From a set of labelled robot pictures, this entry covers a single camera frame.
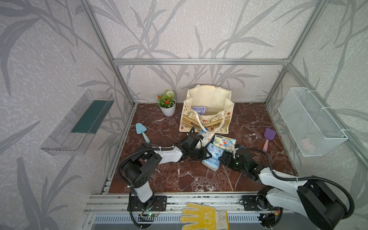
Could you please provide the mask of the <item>light blue tissue pack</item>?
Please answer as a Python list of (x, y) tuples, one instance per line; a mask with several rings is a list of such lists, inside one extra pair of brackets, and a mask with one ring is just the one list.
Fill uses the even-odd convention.
[(219, 158), (223, 155), (224, 150), (215, 146), (212, 143), (209, 143), (207, 145), (206, 150), (210, 152), (213, 155), (213, 157), (207, 160), (203, 160), (202, 164), (215, 172), (219, 169), (220, 166)]

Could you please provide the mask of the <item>purple tissue pack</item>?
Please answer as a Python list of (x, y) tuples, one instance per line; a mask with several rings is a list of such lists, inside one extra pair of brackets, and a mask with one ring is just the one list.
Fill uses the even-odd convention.
[(203, 106), (193, 106), (192, 109), (202, 116), (205, 116), (207, 113), (207, 108)]

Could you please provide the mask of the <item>cream floral canvas bag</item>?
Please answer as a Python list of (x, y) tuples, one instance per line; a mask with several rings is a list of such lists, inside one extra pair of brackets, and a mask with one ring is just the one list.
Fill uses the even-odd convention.
[[(199, 115), (193, 106), (206, 107), (206, 115)], [(212, 85), (197, 85), (187, 91), (179, 131), (189, 132), (194, 128), (195, 132), (228, 134), (234, 106), (231, 91)]]

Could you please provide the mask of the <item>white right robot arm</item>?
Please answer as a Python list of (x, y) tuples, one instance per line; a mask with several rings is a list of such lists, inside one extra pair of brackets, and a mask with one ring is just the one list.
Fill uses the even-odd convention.
[(253, 148), (240, 148), (219, 157), (222, 165), (264, 185), (258, 192), (261, 204), (287, 209), (307, 217), (321, 230), (333, 230), (343, 219), (352, 216), (355, 203), (350, 193), (338, 183), (318, 176), (297, 177), (256, 163)]

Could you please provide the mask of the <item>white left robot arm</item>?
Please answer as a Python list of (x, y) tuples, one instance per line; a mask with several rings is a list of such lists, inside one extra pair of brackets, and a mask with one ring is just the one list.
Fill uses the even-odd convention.
[(184, 161), (202, 161), (212, 154), (201, 144), (203, 137), (189, 133), (182, 141), (171, 147), (154, 147), (143, 143), (134, 153), (123, 159), (117, 167), (118, 177), (127, 184), (140, 203), (151, 202), (154, 193), (149, 180), (161, 164)]

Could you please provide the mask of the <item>floral blue tissue pack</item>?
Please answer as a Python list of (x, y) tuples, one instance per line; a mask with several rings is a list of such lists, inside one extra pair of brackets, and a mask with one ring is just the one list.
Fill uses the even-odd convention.
[(206, 133), (205, 131), (201, 130), (198, 133), (198, 136), (203, 137), (200, 142), (196, 145), (197, 148), (206, 147), (209, 143), (212, 142), (215, 134), (214, 133)]

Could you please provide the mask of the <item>elephant print tissue pack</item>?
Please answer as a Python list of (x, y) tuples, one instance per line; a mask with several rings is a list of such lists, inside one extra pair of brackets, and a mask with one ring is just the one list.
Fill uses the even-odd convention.
[(226, 152), (233, 153), (233, 149), (236, 144), (236, 139), (224, 137), (221, 135), (215, 135), (213, 144)]

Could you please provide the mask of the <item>purple toy spatula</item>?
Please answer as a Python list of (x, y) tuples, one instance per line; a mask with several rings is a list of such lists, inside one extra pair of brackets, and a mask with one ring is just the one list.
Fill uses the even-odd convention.
[(269, 142), (275, 138), (276, 134), (277, 132), (273, 129), (270, 129), (268, 127), (265, 129), (265, 132), (264, 132), (265, 143), (263, 146), (264, 152), (267, 152)]

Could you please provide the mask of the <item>potted plant red flowers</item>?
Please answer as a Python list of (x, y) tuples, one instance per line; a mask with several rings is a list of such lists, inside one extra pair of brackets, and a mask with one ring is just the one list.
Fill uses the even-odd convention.
[(158, 95), (157, 105), (163, 114), (167, 117), (174, 115), (176, 108), (175, 93), (172, 90), (166, 90), (163, 94)]

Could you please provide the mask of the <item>light blue toy spatula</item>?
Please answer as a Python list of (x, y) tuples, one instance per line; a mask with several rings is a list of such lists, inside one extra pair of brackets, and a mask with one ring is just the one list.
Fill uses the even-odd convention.
[(144, 125), (142, 125), (141, 123), (136, 124), (137, 134), (139, 134), (139, 135), (141, 134), (143, 136), (143, 138), (145, 139), (145, 141), (147, 143), (150, 143), (150, 139), (148, 138), (148, 136), (145, 133), (146, 131), (147, 131), (147, 128)]

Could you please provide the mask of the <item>yellow knit work glove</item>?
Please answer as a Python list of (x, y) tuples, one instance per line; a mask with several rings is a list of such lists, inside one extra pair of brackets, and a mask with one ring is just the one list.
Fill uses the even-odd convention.
[(211, 206), (197, 203), (186, 204), (180, 217), (184, 224), (182, 230), (228, 230), (229, 221), (226, 211), (217, 211)]

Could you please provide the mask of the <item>small green circuit board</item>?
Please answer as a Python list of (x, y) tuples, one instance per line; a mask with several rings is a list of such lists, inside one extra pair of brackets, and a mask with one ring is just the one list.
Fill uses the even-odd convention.
[(155, 218), (159, 216), (159, 212), (156, 213), (143, 213), (139, 215), (139, 221), (141, 222), (153, 222)]

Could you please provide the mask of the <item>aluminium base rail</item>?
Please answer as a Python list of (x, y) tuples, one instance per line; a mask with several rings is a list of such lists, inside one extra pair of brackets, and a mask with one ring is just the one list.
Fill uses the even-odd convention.
[(261, 209), (255, 192), (158, 193), (140, 209), (128, 194), (90, 196), (79, 230), (315, 230), (287, 208)]

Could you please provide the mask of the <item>clear plastic wall shelf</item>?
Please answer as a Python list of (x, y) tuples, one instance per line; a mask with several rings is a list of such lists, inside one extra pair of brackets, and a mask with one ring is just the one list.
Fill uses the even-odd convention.
[(84, 155), (114, 102), (112, 93), (86, 90), (41, 150), (52, 156)]

